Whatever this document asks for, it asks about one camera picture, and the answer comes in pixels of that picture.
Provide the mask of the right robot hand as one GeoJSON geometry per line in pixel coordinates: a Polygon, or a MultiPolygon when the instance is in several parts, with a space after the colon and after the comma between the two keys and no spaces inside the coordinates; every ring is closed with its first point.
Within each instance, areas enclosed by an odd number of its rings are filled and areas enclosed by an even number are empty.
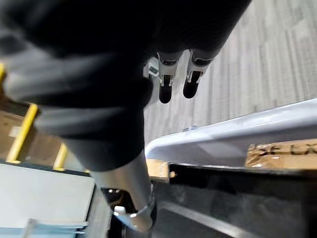
{"type": "Polygon", "coordinates": [[[38,130],[59,137],[87,168],[112,213],[138,232],[157,217],[144,152],[144,108],[158,58],[168,103],[179,59],[190,52],[192,98],[249,5],[247,0],[3,0],[4,92],[41,110],[38,130]]]}

